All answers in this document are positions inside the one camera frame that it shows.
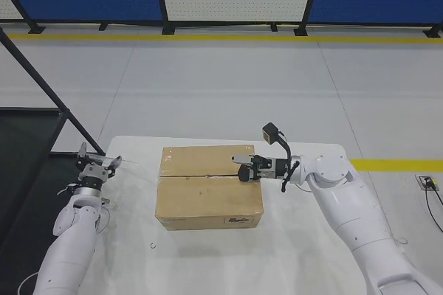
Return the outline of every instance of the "box flap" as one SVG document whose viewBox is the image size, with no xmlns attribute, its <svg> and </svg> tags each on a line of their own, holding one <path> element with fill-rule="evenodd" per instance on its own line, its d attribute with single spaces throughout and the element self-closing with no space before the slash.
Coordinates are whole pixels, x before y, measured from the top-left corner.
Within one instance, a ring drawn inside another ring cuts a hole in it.
<svg viewBox="0 0 443 295">
<path fill-rule="evenodd" d="M 235 176 L 234 155 L 254 155 L 254 146 L 164 147 L 159 176 Z"/>
<path fill-rule="evenodd" d="M 159 179 L 158 218 L 248 216 L 263 212 L 259 181 L 242 183 L 237 176 Z"/>
</svg>

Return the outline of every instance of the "gray floor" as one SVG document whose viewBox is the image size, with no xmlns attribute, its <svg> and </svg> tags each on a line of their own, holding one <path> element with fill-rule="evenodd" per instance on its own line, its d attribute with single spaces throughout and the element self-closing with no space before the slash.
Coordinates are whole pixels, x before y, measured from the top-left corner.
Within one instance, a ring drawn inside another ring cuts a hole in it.
<svg viewBox="0 0 443 295">
<path fill-rule="evenodd" d="M 292 28 L 280 34 L 291 34 Z M 9 32 L 26 32 L 7 27 Z M 98 33 L 51 26 L 45 33 Z M 226 33 L 222 29 L 180 34 Z M 233 34 L 271 34 L 232 29 Z M 310 35 L 421 38 L 419 30 L 311 29 Z M 110 27 L 105 34 L 160 34 Z M 16 41 L 104 149 L 116 135 L 341 144 L 350 158 L 443 159 L 443 45 Z M 0 106 L 52 106 L 0 46 Z M 55 150 L 82 141 L 66 126 Z M 443 286 L 443 236 L 413 173 L 370 173 L 404 253 Z M 435 175 L 443 195 L 443 174 Z M 432 206 L 442 215 L 437 202 Z"/>
</svg>

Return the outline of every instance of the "white table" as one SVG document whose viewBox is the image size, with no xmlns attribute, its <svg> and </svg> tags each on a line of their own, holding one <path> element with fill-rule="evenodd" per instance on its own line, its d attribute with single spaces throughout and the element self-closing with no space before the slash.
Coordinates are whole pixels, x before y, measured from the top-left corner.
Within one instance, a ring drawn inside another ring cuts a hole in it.
<svg viewBox="0 0 443 295">
<path fill-rule="evenodd" d="M 255 229 L 162 227 L 154 217 L 162 148 L 239 144 L 254 144 L 263 156 L 285 157 L 280 146 L 265 142 L 115 137 L 108 156 L 125 161 L 103 189 L 115 206 L 79 294 L 366 294 L 351 252 L 313 195 L 293 185 L 282 193 L 280 181 L 261 181 L 264 215 Z M 289 145 L 294 155 L 345 153 L 339 145 Z"/>
</svg>

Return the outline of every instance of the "cardboard box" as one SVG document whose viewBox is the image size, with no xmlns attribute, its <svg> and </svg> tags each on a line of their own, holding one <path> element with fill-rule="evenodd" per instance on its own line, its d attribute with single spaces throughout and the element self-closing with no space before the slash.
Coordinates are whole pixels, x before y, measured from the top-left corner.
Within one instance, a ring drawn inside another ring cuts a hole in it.
<svg viewBox="0 0 443 295">
<path fill-rule="evenodd" d="M 231 160 L 254 154 L 252 145 L 165 147 L 156 218 L 167 230 L 256 227 L 264 213 L 261 184 L 240 182 Z"/>
</svg>

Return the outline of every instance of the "robotic hand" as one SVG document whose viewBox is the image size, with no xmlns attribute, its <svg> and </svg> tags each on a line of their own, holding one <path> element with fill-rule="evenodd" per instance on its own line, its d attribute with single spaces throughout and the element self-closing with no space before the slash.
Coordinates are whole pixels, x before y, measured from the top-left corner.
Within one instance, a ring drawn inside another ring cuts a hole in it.
<svg viewBox="0 0 443 295">
<path fill-rule="evenodd" d="M 283 179 L 301 185 L 307 181 L 330 227 L 351 250 L 370 295 L 443 295 L 443 289 L 419 272 L 396 247 L 376 196 L 350 161 L 340 154 L 316 159 L 291 156 L 282 134 L 272 123 L 263 128 L 264 139 L 286 150 L 287 159 L 234 156 L 241 164 L 240 181 Z"/>
<path fill-rule="evenodd" d="M 77 295 L 95 251 L 102 185 L 114 176 L 121 161 L 121 157 L 87 154 L 86 144 L 82 144 L 78 183 L 66 188 L 72 197 L 56 219 L 52 233 L 58 238 L 47 250 L 33 294 Z"/>
</svg>

